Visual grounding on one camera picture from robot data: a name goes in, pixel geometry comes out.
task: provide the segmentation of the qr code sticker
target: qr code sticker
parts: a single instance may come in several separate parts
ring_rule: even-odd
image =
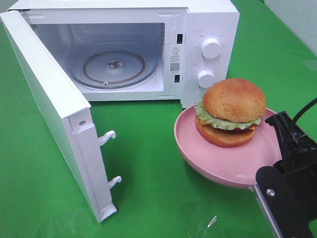
[[[179,71],[180,63],[170,63],[170,71],[176,72]]]

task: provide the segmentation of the open microwave door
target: open microwave door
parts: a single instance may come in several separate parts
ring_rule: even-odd
[[[100,150],[115,132],[98,138],[90,104],[18,11],[0,14],[33,97],[98,222],[116,208]]]

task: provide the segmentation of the pink bowl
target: pink bowl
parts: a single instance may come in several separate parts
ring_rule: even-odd
[[[273,114],[266,109],[254,138],[241,146],[219,147],[205,140],[195,126],[194,106],[178,116],[174,135],[185,161],[198,173],[226,186],[248,188],[260,167],[281,159],[274,127],[264,121]]]

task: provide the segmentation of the green surface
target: green surface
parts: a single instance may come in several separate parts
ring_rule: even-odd
[[[317,94],[317,58],[259,0],[241,13],[227,77],[259,85],[267,106],[294,116]],[[0,237],[272,237],[254,195],[205,179],[181,157],[173,135],[178,101],[95,102],[118,212],[98,224],[33,100],[0,26]],[[317,107],[299,124],[314,140]],[[217,215],[210,229],[206,225]],[[317,234],[317,223],[311,228]]]

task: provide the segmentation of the white wall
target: white wall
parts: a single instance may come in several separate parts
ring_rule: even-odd
[[[317,56],[317,0],[264,0]]]
[[[11,7],[17,0],[0,0],[0,12],[5,12]]]

